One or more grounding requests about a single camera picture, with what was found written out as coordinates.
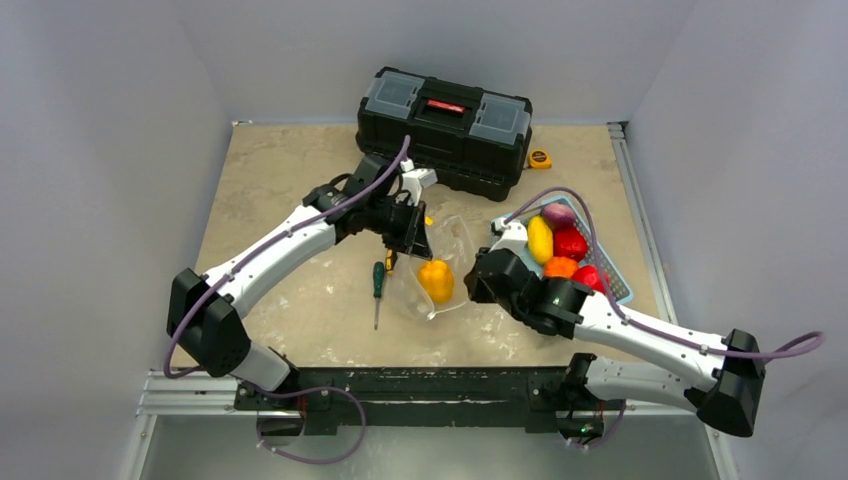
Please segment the red tomato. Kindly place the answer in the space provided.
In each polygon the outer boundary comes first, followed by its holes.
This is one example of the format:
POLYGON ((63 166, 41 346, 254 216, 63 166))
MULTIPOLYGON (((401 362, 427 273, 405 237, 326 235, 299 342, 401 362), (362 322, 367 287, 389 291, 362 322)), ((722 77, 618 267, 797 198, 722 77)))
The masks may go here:
POLYGON ((609 276, 601 272, 594 265, 579 267, 571 276, 571 280, 591 288, 594 291, 607 293, 604 282, 609 282, 609 276))

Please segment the clear zip top bag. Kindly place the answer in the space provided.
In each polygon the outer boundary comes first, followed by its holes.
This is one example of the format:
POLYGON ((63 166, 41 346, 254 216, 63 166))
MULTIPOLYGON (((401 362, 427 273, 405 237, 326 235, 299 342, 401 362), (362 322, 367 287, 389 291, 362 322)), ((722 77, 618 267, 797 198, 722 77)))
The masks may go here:
POLYGON ((463 277, 476 248, 464 220, 448 216, 427 227, 430 260, 400 255, 387 283, 388 304, 407 319, 430 321, 467 303, 463 277))

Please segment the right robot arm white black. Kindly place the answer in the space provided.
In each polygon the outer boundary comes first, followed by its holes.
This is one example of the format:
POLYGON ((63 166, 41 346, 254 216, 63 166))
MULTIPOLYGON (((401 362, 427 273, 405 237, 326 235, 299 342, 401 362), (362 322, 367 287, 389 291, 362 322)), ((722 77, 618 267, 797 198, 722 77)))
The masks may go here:
POLYGON ((582 283, 538 276, 506 249, 481 249, 463 282, 470 300, 497 304, 542 335, 640 359, 634 375, 600 359, 565 375, 561 392, 569 404, 637 399, 691 411, 729 435, 753 435, 766 370, 751 333, 709 334, 620 307, 582 283))

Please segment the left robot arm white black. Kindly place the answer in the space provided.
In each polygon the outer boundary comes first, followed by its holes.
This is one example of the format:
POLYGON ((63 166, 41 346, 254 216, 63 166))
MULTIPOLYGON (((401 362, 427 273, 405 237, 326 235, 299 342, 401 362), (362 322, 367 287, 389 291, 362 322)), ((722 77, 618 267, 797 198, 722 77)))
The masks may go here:
POLYGON ((233 376, 259 388, 272 408, 297 399, 296 368, 252 341, 243 325, 256 304, 314 256, 363 230, 396 253, 429 259, 425 188, 430 168, 406 155, 393 161, 366 155, 352 173, 313 188, 285 220, 251 247, 204 273, 186 268, 171 286, 166 332, 212 377, 233 376))

